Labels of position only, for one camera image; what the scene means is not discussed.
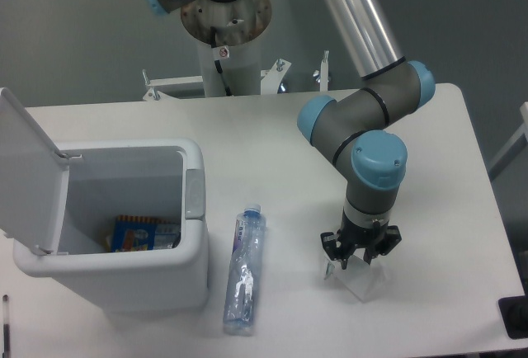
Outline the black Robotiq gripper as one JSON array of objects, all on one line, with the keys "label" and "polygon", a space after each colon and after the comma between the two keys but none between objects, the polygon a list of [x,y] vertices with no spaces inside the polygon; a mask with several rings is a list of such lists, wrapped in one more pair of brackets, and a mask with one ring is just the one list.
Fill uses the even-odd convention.
[{"label": "black Robotiq gripper", "polygon": [[374,222],[369,228],[363,228],[345,214],[339,233],[321,233],[320,238],[328,258],[338,261],[343,270],[347,269],[350,255],[360,247],[365,247],[363,261],[370,264],[377,256],[388,255],[401,242],[398,226]]}]

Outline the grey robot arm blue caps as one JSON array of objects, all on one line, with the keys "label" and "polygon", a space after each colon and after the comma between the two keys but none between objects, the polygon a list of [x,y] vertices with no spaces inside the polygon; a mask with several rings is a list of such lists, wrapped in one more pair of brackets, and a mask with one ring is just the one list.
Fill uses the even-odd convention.
[{"label": "grey robot arm blue caps", "polygon": [[[268,27],[268,0],[147,0],[154,12],[180,12],[187,32],[204,47],[201,74],[208,97],[257,94],[260,69],[234,51]],[[400,242],[389,222],[406,172],[407,149],[387,128],[429,102],[434,77],[398,48],[376,0],[325,0],[364,86],[343,100],[321,94],[301,109],[305,139],[347,183],[341,226],[321,236],[331,261],[347,266],[357,250],[364,260],[383,256]]]}]

